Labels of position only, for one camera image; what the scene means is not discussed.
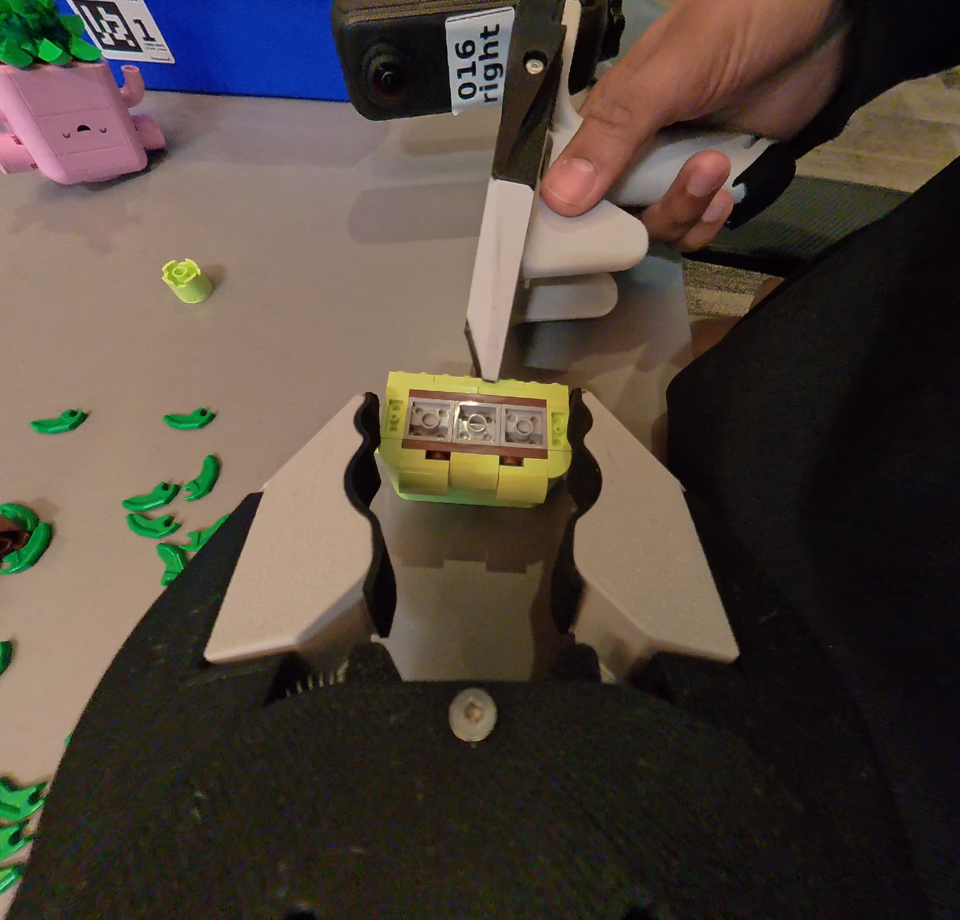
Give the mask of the person's right forearm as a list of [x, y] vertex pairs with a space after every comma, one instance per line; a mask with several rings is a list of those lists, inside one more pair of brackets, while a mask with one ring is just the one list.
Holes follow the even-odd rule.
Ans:
[[837, 136], [861, 106], [897, 84], [959, 63], [959, 0], [844, 0], [846, 60], [828, 105], [785, 150], [793, 160]]

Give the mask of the lime green brick figure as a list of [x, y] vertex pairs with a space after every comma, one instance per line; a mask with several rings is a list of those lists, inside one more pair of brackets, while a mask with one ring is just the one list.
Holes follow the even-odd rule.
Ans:
[[394, 371], [378, 455], [408, 500], [539, 505], [570, 467], [569, 395], [560, 384]]

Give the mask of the lime green round brick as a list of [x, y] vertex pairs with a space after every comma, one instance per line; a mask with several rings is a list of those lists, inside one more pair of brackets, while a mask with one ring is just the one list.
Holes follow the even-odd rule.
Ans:
[[161, 276], [176, 297], [186, 304], [204, 302], [213, 292], [211, 280], [192, 259], [167, 262], [162, 266]]

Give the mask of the person's right hand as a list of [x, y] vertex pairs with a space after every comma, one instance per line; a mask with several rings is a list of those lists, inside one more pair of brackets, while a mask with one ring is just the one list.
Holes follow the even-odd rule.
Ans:
[[780, 141], [834, 94], [846, 27], [838, 0], [678, 0], [594, 86], [541, 196], [581, 215], [662, 128], [711, 123]]

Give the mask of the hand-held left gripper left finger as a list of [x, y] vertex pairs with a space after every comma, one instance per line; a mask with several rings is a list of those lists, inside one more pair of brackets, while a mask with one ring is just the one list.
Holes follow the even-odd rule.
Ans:
[[355, 396], [264, 484], [207, 661], [295, 651], [331, 670], [390, 635], [397, 585], [370, 508], [379, 441], [377, 396]]

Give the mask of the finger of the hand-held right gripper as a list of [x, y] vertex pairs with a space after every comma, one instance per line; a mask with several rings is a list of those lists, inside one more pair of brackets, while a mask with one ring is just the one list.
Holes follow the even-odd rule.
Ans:
[[478, 376], [500, 378], [535, 191], [491, 178], [466, 307], [465, 334]]

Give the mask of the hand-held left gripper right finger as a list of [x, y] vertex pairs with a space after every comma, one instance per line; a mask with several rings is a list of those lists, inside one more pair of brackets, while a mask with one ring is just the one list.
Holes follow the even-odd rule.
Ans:
[[558, 630], [617, 679], [660, 651], [737, 660], [682, 486], [592, 393], [574, 389], [569, 405], [576, 509], [551, 578]]

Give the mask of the pink brick figure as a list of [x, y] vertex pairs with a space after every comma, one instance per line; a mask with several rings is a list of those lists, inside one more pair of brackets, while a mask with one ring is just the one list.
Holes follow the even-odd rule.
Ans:
[[145, 92], [139, 68], [123, 66], [118, 85], [83, 18], [56, 4], [1, 0], [2, 170], [64, 185], [143, 170], [165, 139], [152, 117], [131, 113]]

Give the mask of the blue storage bin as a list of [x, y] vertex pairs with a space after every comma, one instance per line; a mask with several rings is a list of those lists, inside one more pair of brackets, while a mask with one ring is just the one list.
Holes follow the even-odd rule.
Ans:
[[150, 89], [348, 99], [333, 0], [56, 0], [111, 61]]

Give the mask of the dark mesh office chair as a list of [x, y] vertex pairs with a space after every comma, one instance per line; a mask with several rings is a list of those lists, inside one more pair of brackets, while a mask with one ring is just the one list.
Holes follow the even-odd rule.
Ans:
[[884, 217], [908, 195], [876, 185], [797, 176], [769, 208], [737, 229], [725, 229], [691, 258], [785, 277]]

